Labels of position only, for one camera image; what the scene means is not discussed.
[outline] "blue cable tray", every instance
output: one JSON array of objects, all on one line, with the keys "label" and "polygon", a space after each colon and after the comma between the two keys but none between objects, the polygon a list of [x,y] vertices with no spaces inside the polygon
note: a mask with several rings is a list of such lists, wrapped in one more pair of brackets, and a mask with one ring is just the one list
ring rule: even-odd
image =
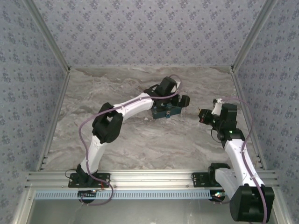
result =
[{"label": "blue cable tray", "polygon": [[[79,199],[77,190],[37,190],[36,200],[49,199]],[[92,199],[108,199],[111,191],[97,192]],[[210,190],[115,190],[113,200],[138,200],[138,199],[211,199]]]}]

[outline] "wall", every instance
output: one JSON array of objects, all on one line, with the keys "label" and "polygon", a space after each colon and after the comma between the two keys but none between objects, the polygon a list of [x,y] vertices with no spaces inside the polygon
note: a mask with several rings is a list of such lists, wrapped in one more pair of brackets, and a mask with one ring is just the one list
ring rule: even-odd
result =
[{"label": "wall", "polygon": [[281,0],[237,72],[269,169],[299,223],[299,3]]},{"label": "wall", "polygon": [[35,170],[64,72],[21,0],[0,1],[0,223]]},{"label": "wall", "polygon": [[35,0],[69,66],[231,65],[264,0]]}]

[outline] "glass panel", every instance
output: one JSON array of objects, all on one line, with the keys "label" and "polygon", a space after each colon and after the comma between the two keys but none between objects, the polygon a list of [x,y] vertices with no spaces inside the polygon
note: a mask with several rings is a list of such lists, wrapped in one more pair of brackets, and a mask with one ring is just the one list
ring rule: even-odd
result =
[{"label": "glass panel", "polygon": [[[273,213],[269,224],[276,224]],[[113,200],[104,206],[89,207],[76,200],[35,200],[28,221],[28,224],[99,223],[232,224],[234,221],[228,204],[213,204],[209,200]]]}]

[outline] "floor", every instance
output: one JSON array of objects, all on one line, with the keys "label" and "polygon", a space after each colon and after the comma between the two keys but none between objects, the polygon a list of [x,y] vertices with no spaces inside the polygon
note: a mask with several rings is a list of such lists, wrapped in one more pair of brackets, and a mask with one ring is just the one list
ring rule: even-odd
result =
[{"label": "floor", "polygon": [[[199,123],[198,108],[213,108],[213,98],[236,96],[227,68],[209,67],[114,67],[71,69],[70,80],[58,118],[45,170],[75,168],[85,151],[78,127],[102,104],[117,104],[138,96],[144,89],[161,82],[170,74],[183,80],[181,94],[190,96],[190,105],[180,115],[152,119],[150,111],[125,121],[120,136],[108,145],[99,169],[196,169],[205,170],[211,162],[231,164],[229,157],[211,138],[211,127]],[[248,134],[238,102],[238,127]],[[87,144],[92,123],[83,127]],[[247,144],[254,164],[256,154]]]}]

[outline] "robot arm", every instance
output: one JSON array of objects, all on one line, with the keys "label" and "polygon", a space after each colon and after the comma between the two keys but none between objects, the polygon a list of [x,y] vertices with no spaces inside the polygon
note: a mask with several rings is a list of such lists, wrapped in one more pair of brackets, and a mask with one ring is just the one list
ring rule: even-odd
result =
[{"label": "robot arm", "polygon": [[[113,107],[127,105],[129,102],[134,101],[136,99],[143,98],[143,97],[149,97],[149,95],[147,93],[141,93],[138,97],[128,100],[127,102],[124,102],[121,104],[113,105]],[[134,116],[135,114],[151,109],[153,104],[154,104],[154,101],[152,99],[148,98],[148,99],[136,101],[132,104],[129,104],[128,106],[125,106],[125,107],[122,107],[121,109],[116,110],[115,114],[119,114],[119,115],[121,114],[121,116],[122,116],[122,118],[119,119],[118,123],[120,123],[120,121],[121,121],[121,123],[123,123],[126,119]],[[102,142],[102,144],[101,144],[100,139],[99,139],[100,136],[99,136],[99,134],[97,134],[97,130],[95,130],[97,122],[99,122],[99,121],[97,119],[95,119],[95,121],[93,123],[93,128],[94,128],[93,137],[92,137],[90,147],[88,149],[88,154],[89,154],[88,165],[89,165],[89,170],[91,173],[97,172],[99,162],[100,162],[102,155],[105,151],[106,145],[108,144],[107,141]],[[83,159],[83,161],[81,162],[80,165],[81,165],[81,168],[83,169],[83,171],[85,173],[87,173],[86,158]]]},{"label": "robot arm", "polygon": [[[171,77],[165,77],[160,84],[146,89],[139,96],[121,104],[111,105],[105,103],[100,112],[112,108],[115,111],[107,112],[97,116],[93,121],[93,137],[88,149],[88,167],[90,173],[94,174],[98,170],[99,162],[108,143],[113,142],[119,135],[122,123],[128,118],[151,109],[153,117],[169,118],[171,115],[179,114],[182,107],[187,107],[190,102],[188,96],[179,96],[175,93],[180,82],[176,82]],[[86,167],[86,158],[78,165],[77,174],[80,182],[86,186],[92,183]]]},{"label": "robot arm", "polygon": [[271,187],[266,187],[258,176],[246,145],[242,149],[245,138],[242,131],[236,128],[237,106],[223,103],[221,99],[214,100],[213,103],[213,111],[199,111],[199,121],[217,131],[217,138],[229,155],[235,172],[227,164],[211,164],[208,170],[210,181],[218,182],[225,190],[230,199],[230,213],[235,221],[262,222],[264,213],[260,188],[266,202],[268,222],[274,191]]}]

